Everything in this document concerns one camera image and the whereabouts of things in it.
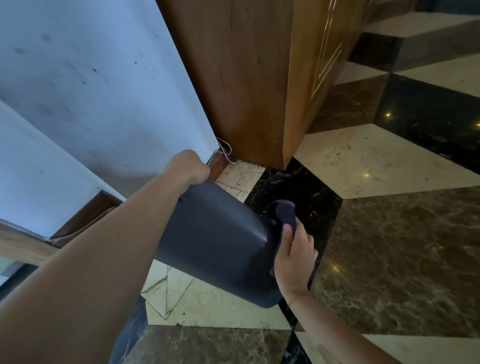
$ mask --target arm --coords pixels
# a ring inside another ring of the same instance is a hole
[[[195,152],[175,155],[19,286],[0,305],[2,362],[106,363],[179,196],[209,173]]]
[[[323,353],[331,353],[342,364],[398,364],[312,297],[307,283],[317,255],[313,237],[307,235],[298,219],[295,237],[291,226],[284,225],[275,258],[275,277],[287,304],[315,346]]]

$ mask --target hand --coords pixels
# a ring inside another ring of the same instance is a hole
[[[185,190],[187,190],[191,184],[205,182],[210,175],[210,168],[200,160],[197,153],[185,149],[172,157],[163,173],[180,178],[185,183]]]
[[[274,272],[280,292],[289,306],[297,298],[310,294],[307,284],[317,256],[318,251],[313,247],[313,237],[307,234],[300,220],[297,219],[295,237],[290,225],[283,226]]]

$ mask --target floor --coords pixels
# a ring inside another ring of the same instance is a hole
[[[369,340],[404,363],[480,363],[480,16],[405,3],[384,2],[285,171],[239,161],[217,184],[258,213],[296,204],[321,253],[312,294]],[[326,362],[285,302],[158,261],[122,361]]]

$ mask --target white wall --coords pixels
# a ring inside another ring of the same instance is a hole
[[[217,144],[155,0],[0,3],[0,99],[130,196]]]
[[[101,189],[122,199],[0,101],[0,219],[50,237]]]

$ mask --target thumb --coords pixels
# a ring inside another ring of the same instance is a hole
[[[282,241],[280,242],[280,247],[278,248],[278,254],[289,255],[292,248],[293,242],[293,231],[292,226],[285,224],[282,228]]]

